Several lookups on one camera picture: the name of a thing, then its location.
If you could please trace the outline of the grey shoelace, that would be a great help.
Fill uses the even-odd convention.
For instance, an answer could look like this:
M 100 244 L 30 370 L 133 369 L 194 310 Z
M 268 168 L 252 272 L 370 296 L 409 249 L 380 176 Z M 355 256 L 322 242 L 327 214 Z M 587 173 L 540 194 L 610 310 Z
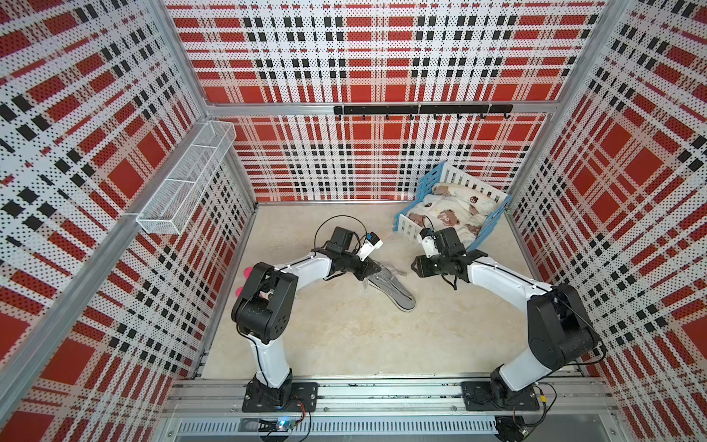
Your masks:
M 367 272 L 364 277 L 366 283 L 373 285 L 373 287 L 384 293 L 394 293 L 397 290 L 393 279 L 393 272 L 385 265 L 377 266 L 375 269 Z

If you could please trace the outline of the grey canvas sneaker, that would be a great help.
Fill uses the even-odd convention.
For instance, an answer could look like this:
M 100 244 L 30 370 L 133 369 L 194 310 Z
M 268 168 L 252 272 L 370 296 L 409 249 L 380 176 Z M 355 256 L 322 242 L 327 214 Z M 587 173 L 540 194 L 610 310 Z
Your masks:
M 416 308 L 414 295 L 388 267 L 383 266 L 378 272 L 368 276 L 366 281 L 386 295 L 401 311 L 411 312 Z

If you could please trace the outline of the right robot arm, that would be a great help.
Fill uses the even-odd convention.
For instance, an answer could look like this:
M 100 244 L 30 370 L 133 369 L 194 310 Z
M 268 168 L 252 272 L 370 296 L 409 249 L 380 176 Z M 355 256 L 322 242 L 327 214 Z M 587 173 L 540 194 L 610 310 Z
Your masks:
M 467 250 L 454 228 L 418 235 L 425 253 L 415 258 L 412 270 L 421 278 L 451 277 L 482 287 L 499 296 L 526 316 L 528 343 L 510 362 L 490 377 L 491 401 L 506 408 L 531 386 L 570 365 L 600 346 L 577 290 L 570 285 L 550 285 L 523 276 L 480 250 Z

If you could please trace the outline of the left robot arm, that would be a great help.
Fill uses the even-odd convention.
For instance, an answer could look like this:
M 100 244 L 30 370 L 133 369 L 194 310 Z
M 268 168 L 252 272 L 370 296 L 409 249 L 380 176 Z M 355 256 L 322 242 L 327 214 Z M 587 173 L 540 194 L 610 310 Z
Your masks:
M 283 409 L 293 397 L 293 372 L 286 361 L 282 335 L 289 324 L 296 293 L 307 285 L 352 274 L 363 281 L 381 270 L 370 254 L 382 246 L 373 232 L 357 238 L 355 232 L 335 228 L 331 238 L 305 257 L 280 266 L 256 263 L 231 311 L 238 334 L 250 345 L 256 373 L 248 396 L 262 405 Z

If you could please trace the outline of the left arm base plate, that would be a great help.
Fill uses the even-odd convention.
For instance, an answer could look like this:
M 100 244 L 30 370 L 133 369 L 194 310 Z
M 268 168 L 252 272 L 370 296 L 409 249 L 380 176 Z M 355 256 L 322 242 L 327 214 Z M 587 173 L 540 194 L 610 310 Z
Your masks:
M 314 412 L 319 386 L 316 382 L 285 383 L 281 388 L 270 388 L 253 379 L 248 383 L 241 405 L 243 413 Z

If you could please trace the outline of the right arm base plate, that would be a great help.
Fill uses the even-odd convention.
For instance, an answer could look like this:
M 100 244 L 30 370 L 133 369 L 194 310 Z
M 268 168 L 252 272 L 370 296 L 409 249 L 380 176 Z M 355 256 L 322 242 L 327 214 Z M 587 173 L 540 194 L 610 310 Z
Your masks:
M 541 410 L 541 400 L 532 386 L 519 392 L 501 389 L 496 392 L 491 381 L 465 381 L 460 384 L 467 411 L 529 411 Z

